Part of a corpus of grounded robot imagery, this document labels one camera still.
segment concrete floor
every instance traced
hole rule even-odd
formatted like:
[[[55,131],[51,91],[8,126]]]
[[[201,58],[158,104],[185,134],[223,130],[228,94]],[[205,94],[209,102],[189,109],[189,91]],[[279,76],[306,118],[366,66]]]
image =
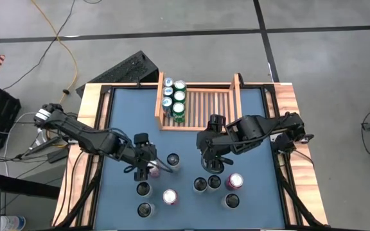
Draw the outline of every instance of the concrete floor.
[[[37,1],[59,28],[71,0]],[[267,28],[370,26],[370,0],[260,0]],[[76,0],[61,35],[101,35],[153,31],[258,29],[252,1]],[[52,36],[29,0],[0,0],[0,38]],[[370,111],[370,30],[273,33],[270,45],[280,81],[294,83],[301,117],[315,134],[310,144],[328,221],[333,227],[370,230],[370,156],[360,140],[360,123]],[[48,42],[0,43],[6,60],[0,87],[37,63]],[[81,85],[142,49],[162,71],[186,81],[228,81],[235,72],[246,81],[271,81],[260,34],[124,38],[67,41],[78,61]],[[42,65],[9,89],[34,112],[57,102],[73,77],[71,58],[55,43]],[[64,108],[78,112],[80,98],[69,96]],[[8,156],[22,153],[35,136],[30,125],[15,128]],[[366,135],[370,149],[370,134]],[[40,173],[58,165],[43,165]],[[10,164],[17,176],[33,164]],[[0,174],[4,165],[0,164]],[[46,221],[53,211],[47,211]]]

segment blue tabletop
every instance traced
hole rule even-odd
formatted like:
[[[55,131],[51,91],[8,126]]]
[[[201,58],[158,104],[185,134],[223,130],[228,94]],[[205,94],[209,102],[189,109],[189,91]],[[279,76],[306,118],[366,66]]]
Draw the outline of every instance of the blue tabletop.
[[[243,89],[242,113],[264,116],[260,91]],[[150,198],[136,194],[137,182],[132,173],[124,174],[127,166],[122,162],[105,159],[101,179],[95,229],[97,230],[180,230],[180,229],[239,229],[283,228],[283,214],[271,156],[269,140],[242,155],[228,154],[233,166],[225,166],[219,175],[224,181],[231,173],[244,177],[243,187],[235,193],[241,204],[229,210],[220,200],[229,191],[221,188],[213,193],[193,192],[196,177],[208,178],[209,173],[200,166],[200,152],[196,148],[196,132],[160,131],[154,117],[156,90],[117,89],[115,92],[110,127],[122,129],[131,139],[146,132],[157,147],[157,155],[166,160],[170,153],[181,158],[177,174],[162,172],[159,178],[148,183],[154,191]],[[179,194],[177,205],[165,205],[164,190],[175,189]],[[152,218],[140,218],[137,207],[142,202],[153,203],[157,209]]]

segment wooden tray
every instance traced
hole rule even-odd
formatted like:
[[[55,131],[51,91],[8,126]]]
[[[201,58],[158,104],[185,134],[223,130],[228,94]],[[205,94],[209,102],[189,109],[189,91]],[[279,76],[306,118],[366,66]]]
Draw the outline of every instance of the wooden tray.
[[[241,92],[238,75],[235,74],[229,89],[188,88],[186,90],[185,122],[176,123],[164,115],[163,99],[164,73],[159,73],[155,120],[160,130],[202,131],[206,129],[211,114],[226,117],[226,123],[242,116]]]

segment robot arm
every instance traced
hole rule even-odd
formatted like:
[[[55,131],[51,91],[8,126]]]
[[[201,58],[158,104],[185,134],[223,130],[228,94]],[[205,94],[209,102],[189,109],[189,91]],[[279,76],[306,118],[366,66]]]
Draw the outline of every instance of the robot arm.
[[[157,157],[157,150],[153,144],[149,143],[147,133],[135,135],[134,144],[136,146],[133,147],[132,141],[122,131],[91,128],[69,117],[58,104],[43,105],[35,115],[34,121],[38,128],[59,130],[70,136],[78,141],[79,146],[86,153],[104,155],[117,161],[124,161],[131,165],[129,171],[137,168],[137,172],[134,174],[135,181],[148,178],[150,168],[148,163]]]
[[[225,117],[211,115],[207,129],[198,132],[197,148],[201,151],[201,164],[206,171],[219,174],[225,164],[233,161],[224,158],[230,152],[237,155],[259,146],[270,135],[284,133],[290,141],[306,137],[304,123],[296,113],[287,112],[281,118],[266,119],[260,115],[245,115],[225,125]]]

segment black keyboard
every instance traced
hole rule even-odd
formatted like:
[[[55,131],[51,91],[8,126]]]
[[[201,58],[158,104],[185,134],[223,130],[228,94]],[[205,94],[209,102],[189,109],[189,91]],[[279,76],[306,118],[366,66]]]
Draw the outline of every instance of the black keyboard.
[[[158,67],[142,51],[138,51],[88,83],[152,83],[158,82],[158,77]],[[76,90],[81,98],[84,89],[85,84]]]

